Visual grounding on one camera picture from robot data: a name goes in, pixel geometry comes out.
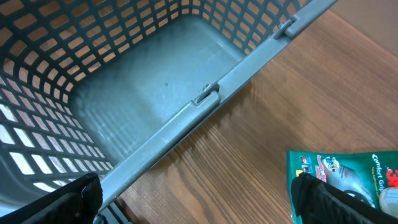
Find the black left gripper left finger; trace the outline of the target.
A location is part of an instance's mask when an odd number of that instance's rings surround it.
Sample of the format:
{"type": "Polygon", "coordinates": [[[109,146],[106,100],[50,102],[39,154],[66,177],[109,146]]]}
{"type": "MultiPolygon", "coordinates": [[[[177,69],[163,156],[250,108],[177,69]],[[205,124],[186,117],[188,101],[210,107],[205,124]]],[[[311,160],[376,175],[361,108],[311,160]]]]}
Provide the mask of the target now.
{"type": "Polygon", "coordinates": [[[90,172],[1,217],[1,224],[93,223],[102,204],[100,178],[90,172]]]}

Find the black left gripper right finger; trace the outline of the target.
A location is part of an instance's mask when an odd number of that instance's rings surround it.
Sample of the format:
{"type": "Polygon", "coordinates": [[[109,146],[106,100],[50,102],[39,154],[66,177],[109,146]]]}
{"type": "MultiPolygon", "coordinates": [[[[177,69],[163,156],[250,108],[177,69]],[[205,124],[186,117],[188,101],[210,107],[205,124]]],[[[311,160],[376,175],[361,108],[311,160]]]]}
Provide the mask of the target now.
{"type": "Polygon", "coordinates": [[[293,178],[290,194],[294,217],[302,223],[397,223],[396,217],[307,173],[293,178]]]}

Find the green 3M gloves packet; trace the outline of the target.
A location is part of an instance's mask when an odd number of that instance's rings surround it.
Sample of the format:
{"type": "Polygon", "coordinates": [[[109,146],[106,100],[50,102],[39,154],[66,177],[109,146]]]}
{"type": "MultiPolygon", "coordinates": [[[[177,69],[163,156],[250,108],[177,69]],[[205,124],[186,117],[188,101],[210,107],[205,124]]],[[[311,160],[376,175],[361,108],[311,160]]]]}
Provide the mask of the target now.
{"type": "MultiPolygon", "coordinates": [[[[328,154],[308,151],[287,152],[287,180],[301,173],[310,174],[348,195],[381,210],[379,197],[388,187],[397,187],[397,152],[379,151],[357,154],[328,154]]],[[[302,223],[294,217],[294,223],[302,223]]]]}

